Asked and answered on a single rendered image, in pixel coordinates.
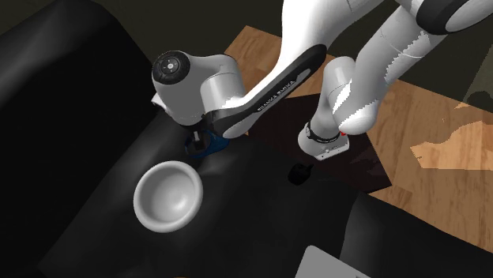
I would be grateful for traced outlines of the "dark robot stand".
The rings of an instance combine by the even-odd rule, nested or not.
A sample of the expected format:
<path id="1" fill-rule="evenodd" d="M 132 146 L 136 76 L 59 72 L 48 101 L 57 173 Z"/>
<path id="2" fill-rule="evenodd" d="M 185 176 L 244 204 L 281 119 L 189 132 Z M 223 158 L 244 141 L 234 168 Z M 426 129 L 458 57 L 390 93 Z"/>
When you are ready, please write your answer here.
<path id="1" fill-rule="evenodd" d="M 349 150 L 326 160 L 316 160 L 300 149 L 299 132 L 315 113 L 318 100 L 318 94 L 281 100 L 256 121 L 249 130 L 249 135 L 302 164 L 313 164 L 313 175 L 327 175 L 365 193 L 392 186 L 370 138 L 365 133 L 350 136 Z"/>

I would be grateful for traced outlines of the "grey flat slab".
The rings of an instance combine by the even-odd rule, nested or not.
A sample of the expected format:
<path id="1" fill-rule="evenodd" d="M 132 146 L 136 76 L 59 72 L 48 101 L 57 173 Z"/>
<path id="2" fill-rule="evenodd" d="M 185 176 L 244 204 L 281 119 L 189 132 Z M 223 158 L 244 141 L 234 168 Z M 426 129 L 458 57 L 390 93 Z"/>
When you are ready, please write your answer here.
<path id="1" fill-rule="evenodd" d="M 345 264 L 336 257 L 320 250 L 316 246 L 308 246 L 295 278 L 370 278 L 364 273 Z"/>

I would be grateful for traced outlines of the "small black lumpy object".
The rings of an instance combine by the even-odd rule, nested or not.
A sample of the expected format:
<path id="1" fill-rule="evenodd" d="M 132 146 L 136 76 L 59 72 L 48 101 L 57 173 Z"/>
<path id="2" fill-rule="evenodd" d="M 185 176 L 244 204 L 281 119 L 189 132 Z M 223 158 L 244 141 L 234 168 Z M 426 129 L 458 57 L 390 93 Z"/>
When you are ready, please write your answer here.
<path id="1" fill-rule="evenodd" d="M 296 186 L 302 185 L 310 178 L 313 166 L 313 164 L 295 164 L 288 173 L 288 181 Z"/>

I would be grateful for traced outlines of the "white round bowl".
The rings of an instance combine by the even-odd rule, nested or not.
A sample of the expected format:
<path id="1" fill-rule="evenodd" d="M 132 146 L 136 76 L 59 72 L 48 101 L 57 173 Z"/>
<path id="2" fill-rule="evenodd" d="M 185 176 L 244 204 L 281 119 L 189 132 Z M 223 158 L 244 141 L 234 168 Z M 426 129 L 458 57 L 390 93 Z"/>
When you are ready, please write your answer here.
<path id="1" fill-rule="evenodd" d="M 185 227 L 203 198 L 199 174 L 187 163 L 170 160 L 151 167 L 137 183 L 134 213 L 150 231 L 169 233 Z"/>

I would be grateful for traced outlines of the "blue round cup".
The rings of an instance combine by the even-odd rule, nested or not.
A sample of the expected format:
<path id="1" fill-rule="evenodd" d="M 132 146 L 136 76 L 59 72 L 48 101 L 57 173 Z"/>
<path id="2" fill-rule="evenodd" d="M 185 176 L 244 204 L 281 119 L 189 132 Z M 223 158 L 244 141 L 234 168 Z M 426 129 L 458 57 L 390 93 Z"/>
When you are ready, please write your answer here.
<path id="1" fill-rule="evenodd" d="M 201 132 L 205 138 L 205 150 L 203 150 L 202 152 L 192 152 L 192 149 L 190 147 L 191 135 L 186 138 L 184 144 L 185 151 L 186 154 L 190 157 L 202 158 L 225 149 L 229 144 L 228 139 L 217 136 L 209 130 L 201 130 Z"/>

